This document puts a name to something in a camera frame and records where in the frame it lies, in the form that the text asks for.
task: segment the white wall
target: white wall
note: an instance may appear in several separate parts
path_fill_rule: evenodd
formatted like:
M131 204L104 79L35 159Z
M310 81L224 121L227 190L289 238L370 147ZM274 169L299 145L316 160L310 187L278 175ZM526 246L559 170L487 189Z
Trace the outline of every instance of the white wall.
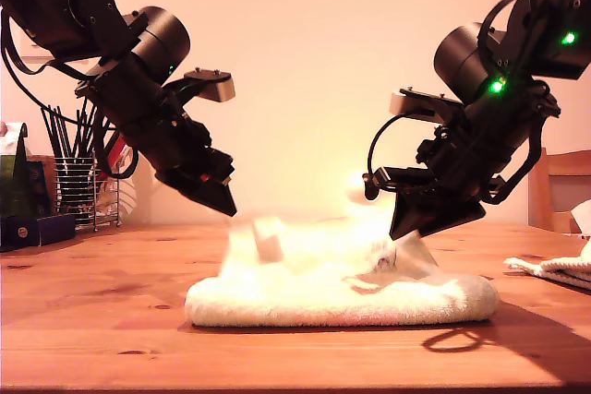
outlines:
M435 50L450 31L482 19L499 0L116 1L122 12L157 5L183 21L192 50L173 78L195 66L233 73L234 100L196 99L187 110L210 129L214 147L235 158L231 187L240 219L269 213L346 215L344 188L352 173L363 170L369 142L391 117L391 92L407 85L449 92L433 70ZM55 72L26 80L44 101L75 112L74 81ZM585 93L591 77L585 73L579 82L552 81L551 86L563 114L547 125L545 144L550 151L589 148L591 130L585 124L591 107ZM6 77L2 88L4 119L26 120L30 150L50 152L40 112ZM411 165L432 129L417 122L393 127L374 164ZM525 147L519 149L515 163L525 154ZM510 165L504 175L517 166ZM145 202L142 221L227 220L151 185L148 171L137 180ZM387 199L383 205L392 209ZM489 217L526 222L526 184Z

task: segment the white cloth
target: white cloth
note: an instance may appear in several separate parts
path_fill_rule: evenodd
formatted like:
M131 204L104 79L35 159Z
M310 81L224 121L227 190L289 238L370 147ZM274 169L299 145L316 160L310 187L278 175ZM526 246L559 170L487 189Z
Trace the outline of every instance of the white cloth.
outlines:
M222 269L193 285L199 326L415 325L483 320L495 288L443 272L416 233L393 242L367 223L255 221L230 235Z
M510 257L504 263L511 269L521 269L532 276L591 290L591 241L587 242L579 257L552 258L538 265Z

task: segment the tissue box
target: tissue box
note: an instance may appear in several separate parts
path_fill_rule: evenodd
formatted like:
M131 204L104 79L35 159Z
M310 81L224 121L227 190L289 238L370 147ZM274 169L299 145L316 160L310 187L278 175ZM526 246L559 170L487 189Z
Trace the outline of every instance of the tissue box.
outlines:
M48 245L71 239L76 234L74 214L50 217L6 217L2 219L0 252L25 246Z

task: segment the black cylindrical motor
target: black cylindrical motor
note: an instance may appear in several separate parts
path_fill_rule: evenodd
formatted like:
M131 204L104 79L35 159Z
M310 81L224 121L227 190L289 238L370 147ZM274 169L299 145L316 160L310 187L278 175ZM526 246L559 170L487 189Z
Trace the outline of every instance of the black cylindrical motor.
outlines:
M151 79L162 85L187 56L191 47L181 21L165 9L145 6L139 13L148 16L148 27L139 35L132 50Z

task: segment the table surface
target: table surface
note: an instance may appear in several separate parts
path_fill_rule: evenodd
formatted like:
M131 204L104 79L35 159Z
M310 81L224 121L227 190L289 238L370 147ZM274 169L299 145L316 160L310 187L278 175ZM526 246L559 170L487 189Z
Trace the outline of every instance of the table surface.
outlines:
M591 292L503 265L578 256L581 239L483 221L427 237L444 270L497 287L501 305L484 322L195 328L184 319L186 291L216 275L227 234L223 226L106 227L0 255L3 389L591 392Z

